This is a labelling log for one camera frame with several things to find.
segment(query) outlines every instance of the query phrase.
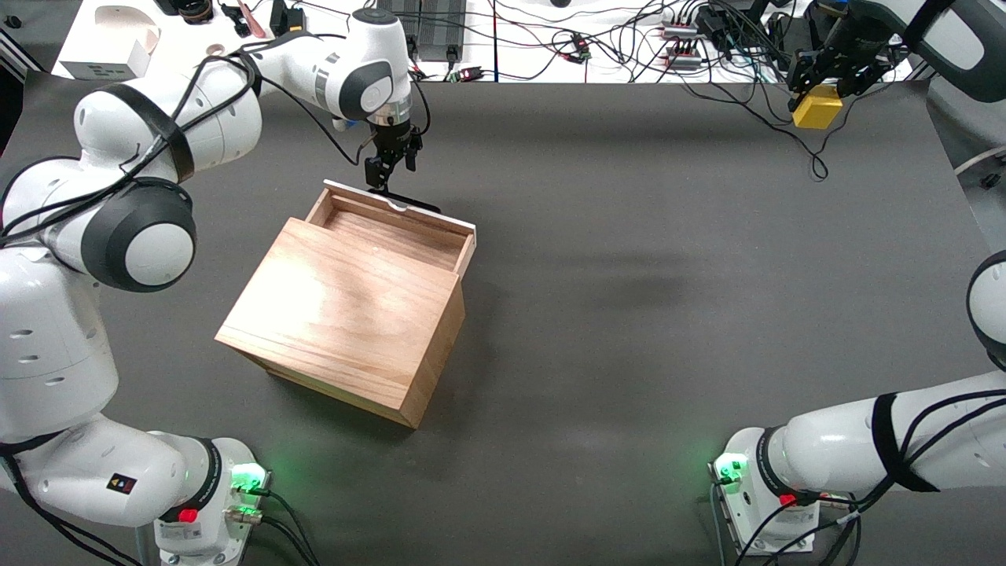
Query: open drawer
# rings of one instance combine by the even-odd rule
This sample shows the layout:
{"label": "open drawer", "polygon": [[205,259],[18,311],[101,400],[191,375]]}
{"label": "open drawer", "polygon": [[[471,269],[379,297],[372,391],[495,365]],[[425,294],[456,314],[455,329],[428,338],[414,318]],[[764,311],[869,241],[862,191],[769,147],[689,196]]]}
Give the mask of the open drawer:
{"label": "open drawer", "polygon": [[475,226],[325,181],[216,340],[267,372],[416,428],[465,319]]}

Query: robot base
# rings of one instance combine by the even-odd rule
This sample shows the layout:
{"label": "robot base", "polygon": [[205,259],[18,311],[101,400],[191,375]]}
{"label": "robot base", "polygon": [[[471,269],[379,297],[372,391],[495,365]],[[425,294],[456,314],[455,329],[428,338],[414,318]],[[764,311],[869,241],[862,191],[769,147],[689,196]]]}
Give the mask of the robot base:
{"label": "robot base", "polygon": [[[731,484],[718,486],[720,508],[729,527],[730,536],[739,553],[763,521],[779,509],[779,498],[769,491],[756,464],[756,447],[765,429],[745,428],[734,434],[726,448],[711,464],[714,482],[732,479]],[[817,527],[820,503],[807,507],[794,506],[773,519],[759,533],[747,550],[749,556],[767,556]],[[812,552],[814,535],[786,550]]]}
{"label": "robot base", "polygon": [[248,468],[260,475],[259,488],[268,486],[269,474],[258,465],[242,442],[214,438],[213,444],[220,451],[220,484],[199,511],[199,518],[194,523],[154,522],[162,566],[236,566],[244,554],[252,525],[230,521],[225,512],[235,508],[258,510],[262,498],[239,494],[234,488]]}

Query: wooden drawer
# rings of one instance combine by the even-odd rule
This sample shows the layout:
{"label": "wooden drawer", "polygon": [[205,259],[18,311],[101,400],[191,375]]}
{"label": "wooden drawer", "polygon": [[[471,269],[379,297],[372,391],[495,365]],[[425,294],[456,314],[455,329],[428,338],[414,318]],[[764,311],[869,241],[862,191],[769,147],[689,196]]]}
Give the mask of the wooden drawer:
{"label": "wooden drawer", "polygon": [[475,226],[325,181],[216,340],[270,374],[416,428],[465,319]]}

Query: yellow block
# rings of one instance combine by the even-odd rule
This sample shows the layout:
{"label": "yellow block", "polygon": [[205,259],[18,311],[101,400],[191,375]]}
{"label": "yellow block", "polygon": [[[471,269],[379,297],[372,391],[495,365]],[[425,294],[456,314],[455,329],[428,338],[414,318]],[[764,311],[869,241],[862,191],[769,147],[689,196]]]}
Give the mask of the yellow block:
{"label": "yellow block", "polygon": [[798,128],[824,130],[842,110],[842,99],[834,86],[819,84],[804,97],[793,112],[793,123]]}

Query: white tabletop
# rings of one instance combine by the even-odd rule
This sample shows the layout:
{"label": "white tabletop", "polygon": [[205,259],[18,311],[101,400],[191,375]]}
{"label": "white tabletop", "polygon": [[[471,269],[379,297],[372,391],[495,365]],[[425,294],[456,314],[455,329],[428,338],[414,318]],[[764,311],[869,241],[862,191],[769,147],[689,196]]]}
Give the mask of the white tabletop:
{"label": "white tabletop", "polygon": [[[347,15],[362,7],[364,2],[369,2],[372,5],[374,1],[311,0],[310,2],[294,2],[287,0],[287,3],[288,5],[297,4],[297,7],[304,9],[309,31],[314,33],[346,33]],[[506,74],[499,77],[501,82],[520,81],[522,78],[516,77],[530,77],[535,74],[537,75],[534,76],[533,80],[542,82],[628,82],[634,76],[632,69],[634,65],[630,63],[627,68],[626,65],[606,56],[605,51],[597,45],[592,46],[592,59],[585,64],[576,64],[554,57],[551,50],[540,46],[540,44],[551,41],[557,31],[556,28],[565,27],[584,35],[601,34],[625,23],[643,6],[650,5],[651,7],[647,8],[649,11],[654,9],[653,5],[659,5],[648,2],[648,0],[573,0],[566,8],[555,8],[548,0],[499,1],[496,5],[499,16],[522,24],[516,25],[502,19],[496,21],[495,37],[499,49],[499,70]],[[258,0],[248,4],[254,7],[256,2]],[[796,0],[795,5],[790,4],[783,8],[775,8],[770,4],[770,9],[783,11],[787,14],[793,12],[800,14],[808,2],[809,0]],[[234,0],[224,3],[235,4]],[[672,8],[675,5],[683,4],[683,0],[675,2],[672,4]],[[82,0],[80,9],[59,53],[60,59],[73,55],[79,58],[81,52],[87,52],[88,49],[93,49],[96,45],[101,44],[103,38],[96,29],[95,10],[103,5],[131,6],[141,9],[161,28],[160,40],[151,54],[147,74],[165,70],[184,71],[197,64],[214,46],[222,46],[225,51],[230,51],[241,43],[261,40],[254,36],[243,39],[238,37],[234,32],[233,22],[221,13],[218,5],[214,5],[215,14],[212,20],[199,25],[190,25],[185,23],[181,17],[163,14],[151,0]],[[492,70],[495,68],[492,0],[469,0],[467,6],[466,25],[470,29],[466,31],[465,35],[464,56],[456,68],[480,65],[487,71],[486,77],[482,80],[492,80],[494,78]],[[272,0],[264,0],[254,10],[259,23],[266,29],[270,37],[272,37],[269,31],[271,8]],[[562,19],[565,21],[554,23],[556,20]],[[599,38],[614,46],[620,46],[623,52],[632,54],[643,62],[648,62],[653,57],[655,50],[660,50],[665,44],[657,30],[659,23],[659,16],[652,16],[639,22],[638,30],[635,32],[626,29],[621,33],[621,37],[618,32],[615,32],[604,33]],[[567,33],[560,33],[558,39],[564,40],[568,37]],[[710,58],[717,57],[711,44],[703,40],[699,51],[706,50]],[[653,63],[653,66],[660,68],[661,64],[658,60]],[[445,62],[421,60],[418,65],[425,72],[438,77],[443,76],[447,70]],[[743,60],[743,57],[737,56],[733,57],[733,63],[722,61],[714,64],[711,71],[703,69],[687,74],[662,73],[656,69],[646,69],[642,65],[638,65],[637,68],[639,70],[635,76],[636,81],[639,82],[655,82],[658,79],[663,82],[684,80],[690,82],[749,82],[752,80],[752,68],[747,64],[747,61]],[[889,72],[884,79],[902,79],[908,72],[910,72],[910,67],[905,61],[897,69]],[[54,65],[53,73],[70,76],[59,62]],[[769,79],[773,77],[768,68],[763,67],[762,74]]]}

